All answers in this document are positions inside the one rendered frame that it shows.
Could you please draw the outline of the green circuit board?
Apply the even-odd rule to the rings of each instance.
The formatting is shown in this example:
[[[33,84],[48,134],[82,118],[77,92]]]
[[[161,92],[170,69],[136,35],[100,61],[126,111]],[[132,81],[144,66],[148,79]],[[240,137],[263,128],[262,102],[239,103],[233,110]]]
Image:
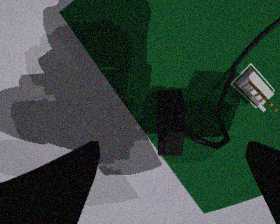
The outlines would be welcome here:
[[[157,89],[181,89],[189,131],[224,140],[214,116],[222,89],[280,19],[280,0],[73,0],[60,15],[159,149]],[[261,196],[249,141],[280,151],[280,24],[234,72],[220,112],[228,143],[185,135],[183,156],[163,156],[203,213]]]

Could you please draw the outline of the black cable with plug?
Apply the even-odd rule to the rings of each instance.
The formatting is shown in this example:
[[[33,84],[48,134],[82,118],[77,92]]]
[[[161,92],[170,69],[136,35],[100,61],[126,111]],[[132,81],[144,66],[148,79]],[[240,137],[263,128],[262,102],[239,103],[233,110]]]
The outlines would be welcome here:
[[[185,101],[181,89],[157,89],[157,133],[159,133],[159,156],[183,156],[183,145],[185,135],[191,137],[196,143],[207,145],[209,148],[221,148],[222,145],[228,143],[229,136],[228,131],[226,131],[224,123],[221,121],[221,104],[224,101],[226,93],[228,93],[228,88],[230,83],[232,83],[232,77],[234,71],[236,71],[237,65],[241,63],[241,60],[245,59],[245,56],[252,51],[254,45],[260,43],[262,37],[265,37],[266,34],[269,34],[274,27],[277,27],[280,24],[280,19],[273,24],[270,24],[269,28],[266,28],[264,32],[261,32],[261,35],[256,37],[256,40],[253,41],[252,45],[249,45],[249,48],[245,48],[245,52],[242,52],[242,55],[238,57],[236,63],[233,63],[232,71],[224,89],[221,92],[221,99],[218,101],[216,112],[217,123],[220,124],[222,136],[224,140],[221,140],[220,143],[212,143],[203,137],[199,137],[196,133],[192,133],[187,128],[187,117],[188,111],[185,107]]]

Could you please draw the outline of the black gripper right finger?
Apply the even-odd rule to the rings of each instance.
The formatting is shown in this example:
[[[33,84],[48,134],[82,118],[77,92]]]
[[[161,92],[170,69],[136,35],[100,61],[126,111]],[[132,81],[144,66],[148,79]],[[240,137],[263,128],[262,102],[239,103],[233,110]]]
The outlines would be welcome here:
[[[249,141],[245,157],[274,222],[280,224],[280,151],[258,141]]]

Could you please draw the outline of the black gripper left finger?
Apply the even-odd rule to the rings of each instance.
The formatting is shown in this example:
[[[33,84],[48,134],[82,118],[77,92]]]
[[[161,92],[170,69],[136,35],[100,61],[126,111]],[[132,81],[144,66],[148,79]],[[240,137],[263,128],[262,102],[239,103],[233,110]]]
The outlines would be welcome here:
[[[99,141],[0,183],[0,224],[77,224],[100,160]]]

